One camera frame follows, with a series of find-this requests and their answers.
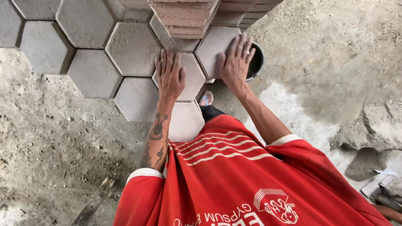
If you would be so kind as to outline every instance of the hand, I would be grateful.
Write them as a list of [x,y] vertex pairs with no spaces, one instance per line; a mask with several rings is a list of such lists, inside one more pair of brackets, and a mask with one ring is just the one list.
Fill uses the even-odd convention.
[[252,48],[249,52],[252,37],[248,39],[246,46],[244,46],[246,37],[247,33],[243,32],[241,36],[234,38],[227,55],[225,53],[219,54],[221,78],[236,96],[241,93],[242,87],[247,86],[248,66],[255,53],[255,48]]
[[159,86],[158,105],[173,109],[186,84],[186,68],[180,68],[180,53],[176,53],[173,62],[170,48],[162,49],[161,61],[156,58],[155,66]]

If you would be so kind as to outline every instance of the black bucket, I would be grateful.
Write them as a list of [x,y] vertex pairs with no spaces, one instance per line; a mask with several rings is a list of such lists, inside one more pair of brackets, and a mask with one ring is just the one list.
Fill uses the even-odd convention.
[[251,48],[255,48],[255,54],[248,67],[246,82],[257,77],[261,73],[265,64],[265,57],[261,47],[257,43],[253,42]]

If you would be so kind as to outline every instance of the white sleeve trim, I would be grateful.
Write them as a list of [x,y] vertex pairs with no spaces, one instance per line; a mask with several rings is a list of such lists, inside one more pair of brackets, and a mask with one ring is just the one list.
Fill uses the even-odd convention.
[[141,168],[137,169],[136,171],[132,172],[130,176],[127,179],[126,184],[133,179],[134,177],[139,177],[139,176],[147,176],[147,177],[160,177],[162,179],[165,179],[165,177],[162,175],[161,172],[151,169],[151,168]]
[[283,136],[283,137],[275,140],[270,145],[282,145],[282,144],[285,144],[287,142],[294,141],[294,140],[302,140],[302,139],[294,134],[289,134],[289,135]]

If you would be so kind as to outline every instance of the foot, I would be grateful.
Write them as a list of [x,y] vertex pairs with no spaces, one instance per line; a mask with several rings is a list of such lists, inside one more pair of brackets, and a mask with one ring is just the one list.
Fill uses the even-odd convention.
[[206,99],[208,100],[208,105],[211,105],[213,102],[213,94],[209,90],[204,92],[204,94],[202,95],[201,100],[198,102],[198,104],[201,106],[206,106],[207,105]]

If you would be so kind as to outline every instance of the red jersey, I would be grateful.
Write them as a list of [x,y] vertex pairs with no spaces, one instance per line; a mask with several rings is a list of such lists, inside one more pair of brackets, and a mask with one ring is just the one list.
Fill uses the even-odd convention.
[[296,135],[264,147],[220,115],[190,142],[170,142],[167,176],[127,180],[115,226],[390,225],[321,151]]

